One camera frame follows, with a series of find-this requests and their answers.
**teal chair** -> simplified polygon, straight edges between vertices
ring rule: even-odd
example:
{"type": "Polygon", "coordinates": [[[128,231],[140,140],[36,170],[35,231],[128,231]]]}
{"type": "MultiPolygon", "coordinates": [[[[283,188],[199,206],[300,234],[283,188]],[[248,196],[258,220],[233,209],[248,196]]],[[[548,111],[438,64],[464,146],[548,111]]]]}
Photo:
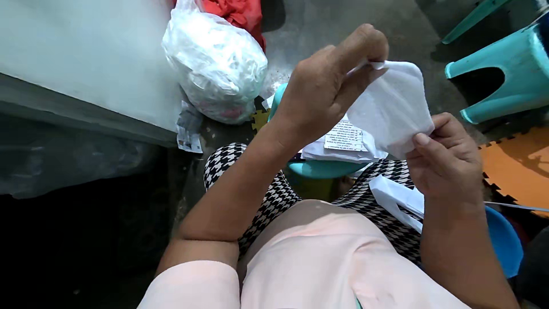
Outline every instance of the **teal chair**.
{"type": "Polygon", "coordinates": [[[511,0],[484,0],[465,17],[450,33],[442,40],[443,44],[450,44],[453,40],[457,39],[465,31],[471,29],[479,21],[483,20],[486,16],[492,14],[493,11],[499,9],[502,5],[510,2],[511,0]]]}
{"type": "MultiPolygon", "coordinates": [[[[267,118],[267,121],[271,121],[273,118],[282,96],[284,90],[286,90],[288,84],[281,85],[273,98],[273,105],[271,106],[271,113],[267,118]]],[[[313,179],[331,179],[338,178],[341,176],[349,175],[357,170],[365,167],[368,163],[351,163],[351,162],[341,162],[341,161],[320,161],[320,160],[311,160],[303,162],[288,162],[288,168],[303,177],[313,178],[313,179]]]]}
{"type": "Polygon", "coordinates": [[[460,111],[470,123],[509,115],[549,104],[549,58],[538,25],[521,29],[456,62],[446,65],[447,78],[499,68],[505,81],[486,99],[460,111]]]}

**person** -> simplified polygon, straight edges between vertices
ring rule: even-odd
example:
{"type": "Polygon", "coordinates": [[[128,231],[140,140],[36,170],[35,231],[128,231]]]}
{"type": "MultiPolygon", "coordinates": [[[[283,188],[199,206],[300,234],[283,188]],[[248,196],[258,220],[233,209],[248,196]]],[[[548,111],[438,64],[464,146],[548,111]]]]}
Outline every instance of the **person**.
{"type": "Polygon", "coordinates": [[[477,146],[452,115],[433,116],[407,160],[373,164],[331,204],[302,201],[284,178],[287,161],[385,71],[348,72],[388,52],[366,24],[296,66],[250,145],[209,157],[207,192],[139,308],[518,308],[491,246],[477,146]],[[376,204],[367,183],[377,175],[424,194],[421,235],[376,204]]]}

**fingernail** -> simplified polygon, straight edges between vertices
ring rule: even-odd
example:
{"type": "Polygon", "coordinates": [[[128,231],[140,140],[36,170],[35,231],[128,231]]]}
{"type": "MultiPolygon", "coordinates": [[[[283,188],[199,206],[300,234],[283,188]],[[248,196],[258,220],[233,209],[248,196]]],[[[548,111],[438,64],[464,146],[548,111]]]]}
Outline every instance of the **fingernail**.
{"type": "Polygon", "coordinates": [[[429,143],[429,141],[431,141],[431,138],[425,133],[418,133],[414,136],[414,138],[416,139],[416,142],[421,146],[425,146],[429,143]]]}

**pink top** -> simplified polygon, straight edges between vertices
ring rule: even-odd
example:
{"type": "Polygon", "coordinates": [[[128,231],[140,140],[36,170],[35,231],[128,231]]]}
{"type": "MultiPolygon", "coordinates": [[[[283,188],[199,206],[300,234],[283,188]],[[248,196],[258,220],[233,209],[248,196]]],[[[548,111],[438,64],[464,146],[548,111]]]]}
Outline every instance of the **pink top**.
{"type": "Polygon", "coordinates": [[[468,308],[400,256],[364,216],[327,214],[286,229],[237,272],[214,261],[161,273],[138,308],[468,308]]]}

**red cloth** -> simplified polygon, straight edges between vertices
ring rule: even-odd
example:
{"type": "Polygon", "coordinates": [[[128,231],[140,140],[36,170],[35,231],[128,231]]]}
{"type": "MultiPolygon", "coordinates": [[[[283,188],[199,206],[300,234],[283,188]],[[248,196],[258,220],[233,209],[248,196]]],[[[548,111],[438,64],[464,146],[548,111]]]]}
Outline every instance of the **red cloth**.
{"type": "Polygon", "coordinates": [[[261,35],[261,0],[202,0],[204,10],[225,18],[231,25],[245,29],[265,52],[261,35]]]}

